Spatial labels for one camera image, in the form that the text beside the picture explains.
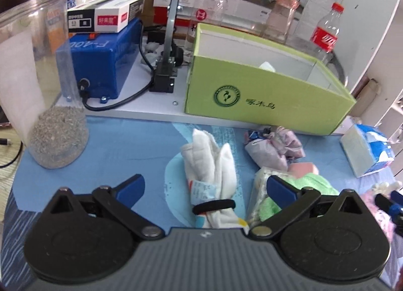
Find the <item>pink tissue pack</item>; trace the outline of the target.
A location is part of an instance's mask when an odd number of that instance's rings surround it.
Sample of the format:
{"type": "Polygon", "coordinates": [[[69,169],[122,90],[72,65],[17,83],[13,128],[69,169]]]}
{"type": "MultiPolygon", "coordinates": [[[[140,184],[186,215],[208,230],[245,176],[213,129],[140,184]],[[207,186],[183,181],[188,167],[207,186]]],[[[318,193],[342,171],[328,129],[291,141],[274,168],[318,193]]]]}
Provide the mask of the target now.
{"type": "Polygon", "coordinates": [[[388,241],[392,243],[394,237],[394,229],[395,225],[392,222],[390,216],[385,213],[383,210],[379,209],[374,203],[375,195],[372,190],[368,190],[364,194],[361,195],[361,198],[369,211],[372,213],[377,223],[381,227],[388,241]]]}

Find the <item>green fluffy towel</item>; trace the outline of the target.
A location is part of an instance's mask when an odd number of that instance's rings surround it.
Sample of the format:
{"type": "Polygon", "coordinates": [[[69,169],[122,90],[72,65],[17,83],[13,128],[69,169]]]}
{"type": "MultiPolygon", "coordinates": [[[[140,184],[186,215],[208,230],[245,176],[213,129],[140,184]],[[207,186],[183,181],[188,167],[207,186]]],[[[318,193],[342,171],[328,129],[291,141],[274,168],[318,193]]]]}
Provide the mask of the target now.
{"type": "Polygon", "coordinates": [[[261,169],[255,175],[247,210],[247,222],[253,227],[290,205],[300,196],[300,190],[312,187],[322,195],[339,195],[324,177],[308,173],[295,178],[286,172],[261,169]]]}

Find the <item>white towel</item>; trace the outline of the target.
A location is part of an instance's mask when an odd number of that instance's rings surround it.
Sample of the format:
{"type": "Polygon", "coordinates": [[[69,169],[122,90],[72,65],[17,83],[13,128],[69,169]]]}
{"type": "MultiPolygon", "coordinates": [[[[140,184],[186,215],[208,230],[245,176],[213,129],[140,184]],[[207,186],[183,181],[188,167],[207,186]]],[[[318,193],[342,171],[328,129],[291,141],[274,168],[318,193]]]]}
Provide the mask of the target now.
{"type": "Polygon", "coordinates": [[[230,145],[219,146],[212,134],[195,128],[192,141],[181,147],[181,155],[195,226],[248,232],[247,222],[235,213],[238,180],[230,145]]]}

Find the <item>pink foam block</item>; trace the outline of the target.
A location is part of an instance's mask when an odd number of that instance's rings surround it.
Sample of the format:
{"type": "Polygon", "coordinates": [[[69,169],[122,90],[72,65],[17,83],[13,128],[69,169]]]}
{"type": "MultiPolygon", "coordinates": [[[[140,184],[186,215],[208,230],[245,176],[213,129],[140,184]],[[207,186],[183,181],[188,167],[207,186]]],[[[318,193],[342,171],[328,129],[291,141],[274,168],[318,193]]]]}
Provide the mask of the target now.
{"type": "Polygon", "coordinates": [[[314,175],[319,174],[317,166],[315,166],[313,163],[307,162],[290,164],[288,167],[288,172],[295,178],[302,178],[309,173],[312,173],[314,175]]]}

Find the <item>blue tissue pack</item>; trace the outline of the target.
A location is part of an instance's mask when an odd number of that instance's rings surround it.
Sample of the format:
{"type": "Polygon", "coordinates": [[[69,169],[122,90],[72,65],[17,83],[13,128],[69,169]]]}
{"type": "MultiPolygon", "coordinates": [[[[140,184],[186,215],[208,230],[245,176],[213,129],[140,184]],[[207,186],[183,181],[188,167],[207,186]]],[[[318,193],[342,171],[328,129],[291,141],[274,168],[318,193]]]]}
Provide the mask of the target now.
{"type": "Polygon", "coordinates": [[[358,178],[381,171],[395,159],[388,138],[372,126],[353,124],[340,143],[358,178]]]}

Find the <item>purple fabric pouch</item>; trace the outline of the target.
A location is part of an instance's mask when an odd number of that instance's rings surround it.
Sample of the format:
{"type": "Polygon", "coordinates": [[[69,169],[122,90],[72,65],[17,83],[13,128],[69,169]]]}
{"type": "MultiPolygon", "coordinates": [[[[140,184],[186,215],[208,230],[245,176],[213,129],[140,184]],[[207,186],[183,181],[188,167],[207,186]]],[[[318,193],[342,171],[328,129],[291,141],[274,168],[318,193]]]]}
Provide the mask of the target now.
{"type": "Polygon", "coordinates": [[[305,157],[297,135],[283,126],[269,126],[245,133],[245,150],[260,167],[288,171],[289,163],[305,157]]]}

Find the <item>large clear jar with granules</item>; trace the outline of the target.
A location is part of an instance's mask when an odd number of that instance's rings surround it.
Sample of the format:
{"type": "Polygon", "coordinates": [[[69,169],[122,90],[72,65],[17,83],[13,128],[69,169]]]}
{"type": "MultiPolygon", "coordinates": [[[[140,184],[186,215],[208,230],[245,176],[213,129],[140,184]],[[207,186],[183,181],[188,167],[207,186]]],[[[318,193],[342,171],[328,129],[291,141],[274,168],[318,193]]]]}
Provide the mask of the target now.
{"type": "Polygon", "coordinates": [[[1,0],[1,108],[44,168],[70,165],[84,151],[89,129],[66,0],[1,0]]]}

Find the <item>blue machine box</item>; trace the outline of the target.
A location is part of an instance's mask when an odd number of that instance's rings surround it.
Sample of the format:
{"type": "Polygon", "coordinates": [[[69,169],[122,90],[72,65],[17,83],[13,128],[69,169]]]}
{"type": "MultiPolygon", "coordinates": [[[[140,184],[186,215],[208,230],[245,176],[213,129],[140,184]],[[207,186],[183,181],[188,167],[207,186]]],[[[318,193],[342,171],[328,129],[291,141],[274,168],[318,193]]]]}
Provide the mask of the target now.
{"type": "Polygon", "coordinates": [[[76,34],[56,50],[57,66],[70,58],[76,82],[85,79],[91,98],[115,100],[139,54],[142,24],[132,20],[117,34],[76,34]]]}

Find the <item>green cardboard box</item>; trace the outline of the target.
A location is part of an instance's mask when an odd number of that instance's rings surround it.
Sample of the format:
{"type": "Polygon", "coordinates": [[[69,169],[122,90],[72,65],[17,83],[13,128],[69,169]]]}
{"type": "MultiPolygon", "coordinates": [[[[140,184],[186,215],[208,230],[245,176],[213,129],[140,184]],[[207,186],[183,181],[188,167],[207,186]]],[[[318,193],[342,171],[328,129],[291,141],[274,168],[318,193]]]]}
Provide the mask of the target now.
{"type": "Polygon", "coordinates": [[[187,114],[330,135],[354,103],[315,57],[244,32],[197,26],[187,114]]]}

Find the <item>cola plastic bottle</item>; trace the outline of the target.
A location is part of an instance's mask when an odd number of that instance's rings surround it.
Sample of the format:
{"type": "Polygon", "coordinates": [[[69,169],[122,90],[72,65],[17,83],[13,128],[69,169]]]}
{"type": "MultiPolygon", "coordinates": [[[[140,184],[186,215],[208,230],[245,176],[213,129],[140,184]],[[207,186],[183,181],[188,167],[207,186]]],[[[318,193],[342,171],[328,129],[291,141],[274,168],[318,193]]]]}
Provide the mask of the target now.
{"type": "Polygon", "coordinates": [[[315,46],[316,57],[324,63],[329,61],[329,55],[338,40],[343,12],[344,7],[341,4],[333,3],[331,11],[318,22],[310,38],[315,46]]]}

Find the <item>clear glass jar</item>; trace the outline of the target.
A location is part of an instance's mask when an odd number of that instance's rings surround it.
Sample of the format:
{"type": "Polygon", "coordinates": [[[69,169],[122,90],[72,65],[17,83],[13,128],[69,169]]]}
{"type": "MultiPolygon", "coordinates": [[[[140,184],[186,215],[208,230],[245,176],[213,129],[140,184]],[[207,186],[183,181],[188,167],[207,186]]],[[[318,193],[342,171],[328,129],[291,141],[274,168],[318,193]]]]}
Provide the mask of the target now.
{"type": "Polygon", "coordinates": [[[275,0],[274,8],[269,13],[262,36],[285,44],[298,7],[297,0],[275,0]]]}

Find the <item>white red small carton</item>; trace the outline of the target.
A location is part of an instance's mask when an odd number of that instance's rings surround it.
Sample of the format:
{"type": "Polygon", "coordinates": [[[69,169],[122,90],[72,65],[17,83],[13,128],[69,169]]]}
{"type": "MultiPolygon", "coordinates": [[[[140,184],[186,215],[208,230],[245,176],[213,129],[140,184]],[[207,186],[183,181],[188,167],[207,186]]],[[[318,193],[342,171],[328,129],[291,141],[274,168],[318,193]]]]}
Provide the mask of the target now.
{"type": "Polygon", "coordinates": [[[145,0],[91,0],[67,11],[68,31],[76,34],[119,33],[141,16],[145,0]]]}

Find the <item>red cap plastic jar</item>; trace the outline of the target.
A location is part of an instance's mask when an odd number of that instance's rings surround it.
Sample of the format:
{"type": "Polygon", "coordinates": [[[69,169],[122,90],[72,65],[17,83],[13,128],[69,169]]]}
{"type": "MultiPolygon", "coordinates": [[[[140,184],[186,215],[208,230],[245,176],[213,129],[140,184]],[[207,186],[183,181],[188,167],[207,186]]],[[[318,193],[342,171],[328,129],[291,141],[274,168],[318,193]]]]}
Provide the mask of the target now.
{"type": "Polygon", "coordinates": [[[184,43],[187,55],[193,52],[197,25],[199,23],[220,25],[227,7],[227,0],[195,0],[184,43]]]}

